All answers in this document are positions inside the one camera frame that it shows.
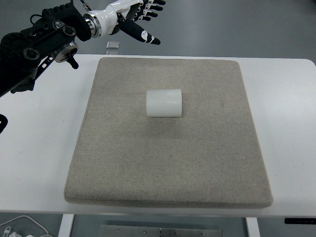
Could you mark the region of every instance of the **robotic arm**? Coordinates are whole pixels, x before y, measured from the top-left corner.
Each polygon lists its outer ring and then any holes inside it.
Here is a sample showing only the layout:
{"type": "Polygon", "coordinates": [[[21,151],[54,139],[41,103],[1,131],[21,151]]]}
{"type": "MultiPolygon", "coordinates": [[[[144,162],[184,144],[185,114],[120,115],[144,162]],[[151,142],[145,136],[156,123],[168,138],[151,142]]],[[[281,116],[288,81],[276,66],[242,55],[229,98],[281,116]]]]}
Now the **robotic arm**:
{"type": "Polygon", "coordinates": [[[33,90],[36,79],[55,60],[68,62],[78,68],[74,55],[81,41],[91,37],[113,35],[119,30],[147,43],[160,41],[137,25],[137,20],[149,21],[157,17],[151,10],[161,11],[163,0],[118,0],[104,10],[92,11],[81,0],[88,12],[82,17],[72,3],[44,9],[41,19],[31,28],[10,33],[0,43],[0,97],[11,91],[33,90]]]}

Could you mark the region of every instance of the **white cylinder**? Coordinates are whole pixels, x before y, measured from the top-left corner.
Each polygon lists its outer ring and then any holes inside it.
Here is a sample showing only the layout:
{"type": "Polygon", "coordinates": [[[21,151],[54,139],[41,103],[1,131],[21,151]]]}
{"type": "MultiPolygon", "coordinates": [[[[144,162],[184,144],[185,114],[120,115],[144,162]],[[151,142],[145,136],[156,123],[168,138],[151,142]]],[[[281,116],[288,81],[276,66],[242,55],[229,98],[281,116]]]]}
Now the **white cylinder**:
{"type": "Polygon", "coordinates": [[[181,117],[181,90],[148,90],[146,113],[149,117],[181,117]]]}

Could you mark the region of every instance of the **small metal object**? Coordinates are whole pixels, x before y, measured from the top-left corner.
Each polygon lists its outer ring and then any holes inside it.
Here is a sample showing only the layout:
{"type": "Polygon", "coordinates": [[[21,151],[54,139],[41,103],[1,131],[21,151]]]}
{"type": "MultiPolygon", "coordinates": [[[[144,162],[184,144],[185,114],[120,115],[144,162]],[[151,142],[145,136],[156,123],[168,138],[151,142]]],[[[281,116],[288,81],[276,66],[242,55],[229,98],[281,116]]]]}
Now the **small metal object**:
{"type": "Polygon", "coordinates": [[[71,26],[64,26],[63,32],[68,36],[74,36],[76,35],[76,30],[71,26]]]}
{"type": "Polygon", "coordinates": [[[95,26],[95,33],[91,35],[92,38],[100,37],[102,35],[102,27],[98,18],[92,12],[86,13],[83,17],[86,21],[89,19],[95,26]]]}
{"type": "Polygon", "coordinates": [[[118,41],[109,41],[107,44],[107,48],[109,49],[118,49],[119,48],[119,42],[118,41]]]}
{"type": "Polygon", "coordinates": [[[64,22],[61,22],[61,21],[54,21],[54,22],[53,22],[53,27],[54,27],[55,29],[59,29],[59,28],[63,27],[64,25],[65,25],[65,23],[64,23],[64,22]]]}
{"type": "Polygon", "coordinates": [[[107,55],[118,55],[118,51],[107,51],[107,55]]]}
{"type": "Polygon", "coordinates": [[[56,50],[51,54],[51,56],[55,59],[57,63],[62,63],[67,60],[66,55],[68,55],[72,50],[78,49],[78,46],[74,41],[65,44],[62,48],[59,50],[56,50]]]}
{"type": "Polygon", "coordinates": [[[40,53],[33,48],[26,48],[23,50],[23,56],[28,60],[37,60],[40,58],[40,53]]]}
{"type": "Polygon", "coordinates": [[[91,21],[90,18],[85,18],[86,23],[88,23],[88,26],[91,30],[91,36],[94,36],[96,34],[96,29],[94,23],[91,21]]]}

